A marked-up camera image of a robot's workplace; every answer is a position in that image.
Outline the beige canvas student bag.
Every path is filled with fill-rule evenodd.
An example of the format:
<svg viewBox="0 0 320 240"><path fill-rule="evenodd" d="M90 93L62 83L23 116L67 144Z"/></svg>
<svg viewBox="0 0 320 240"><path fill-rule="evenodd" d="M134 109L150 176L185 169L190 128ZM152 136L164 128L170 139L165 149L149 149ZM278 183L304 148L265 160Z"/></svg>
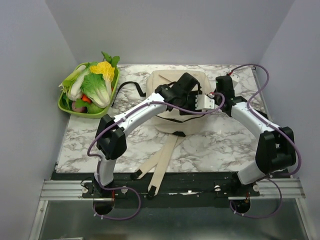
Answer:
<svg viewBox="0 0 320 240"><path fill-rule="evenodd" d="M212 97L213 91L204 72L191 70L155 70L146 81L145 101L132 110L115 117L117 129L126 137L147 120L154 127L168 134L165 145L134 172L133 178L140 179L151 169L153 176L148 185L158 192L165 176L174 149L186 136L199 132L208 118L208 112L189 111L179 107L179 93L202 91L200 95Z"/></svg>

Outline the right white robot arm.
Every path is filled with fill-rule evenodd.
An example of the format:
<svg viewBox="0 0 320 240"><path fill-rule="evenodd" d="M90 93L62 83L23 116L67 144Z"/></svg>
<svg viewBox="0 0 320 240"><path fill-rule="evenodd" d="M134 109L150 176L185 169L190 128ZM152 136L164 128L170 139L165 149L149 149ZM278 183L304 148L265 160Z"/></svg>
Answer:
<svg viewBox="0 0 320 240"><path fill-rule="evenodd" d="M215 83L215 92L225 98L222 112L240 122L258 139L255 161L238 171L237 179L230 183L230 191L241 196L247 192L249 184L296 163L296 151L292 146L294 133L289 127L272 124L258 111L249 108L244 97L235 96L229 75L216 77Z"/></svg>

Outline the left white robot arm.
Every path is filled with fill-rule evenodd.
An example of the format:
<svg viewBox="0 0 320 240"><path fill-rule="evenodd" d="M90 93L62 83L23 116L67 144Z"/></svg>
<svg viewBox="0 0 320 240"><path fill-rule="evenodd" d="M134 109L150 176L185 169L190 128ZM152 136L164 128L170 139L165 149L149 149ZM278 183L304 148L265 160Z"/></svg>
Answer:
<svg viewBox="0 0 320 240"><path fill-rule="evenodd" d="M94 174L93 191L101 198L111 191L116 160L127 150L126 138L147 120L154 127L168 134L165 145L145 161L133 174L134 179L142 178L149 170L155 169L149 187L159 189L173 150L186 136L200 131L206 116L197 111L196 95L211 90L208 77L200 71L156 70L146 81L146 99L131 111L111 118L101 118L96 132L96 146L104 154Z"/></svg>

